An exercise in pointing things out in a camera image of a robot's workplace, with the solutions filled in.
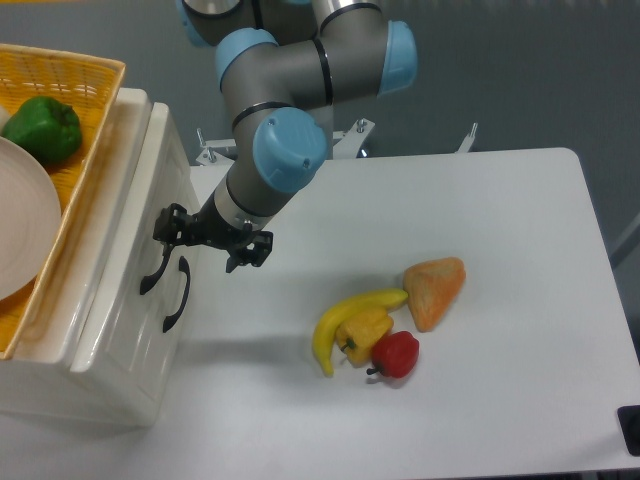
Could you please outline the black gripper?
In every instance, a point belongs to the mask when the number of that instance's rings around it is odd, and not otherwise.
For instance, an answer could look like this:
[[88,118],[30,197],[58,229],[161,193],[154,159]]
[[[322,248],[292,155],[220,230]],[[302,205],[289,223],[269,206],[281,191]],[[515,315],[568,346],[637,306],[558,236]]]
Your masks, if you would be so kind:
[[228,223],[216,205],[215,193],[192,216],[186,230],[188,219],[186,208],[178,203],[161,210],[154,223],[152,238],[162,245],[163,256],[170,256],[185,240],[187,246],[204,245],[227,251],[225,271],[232,273],[237,267],[261,267],[272,252],[273,233],[257,232],[251,223],[240,228]]

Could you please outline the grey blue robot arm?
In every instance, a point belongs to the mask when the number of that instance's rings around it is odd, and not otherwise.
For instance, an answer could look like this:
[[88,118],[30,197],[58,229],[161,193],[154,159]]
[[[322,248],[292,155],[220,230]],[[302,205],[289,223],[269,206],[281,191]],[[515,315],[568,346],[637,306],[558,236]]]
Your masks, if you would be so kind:
[[225,251],[228,270],[260,266],[273,245],[268,223],[329,157],[314,111],[411,86],[414,35],[375,1],[181,1],[177,8],[191,41],[215,50],[237,157],[198,212],[164,208],[153,237],[166,252]]

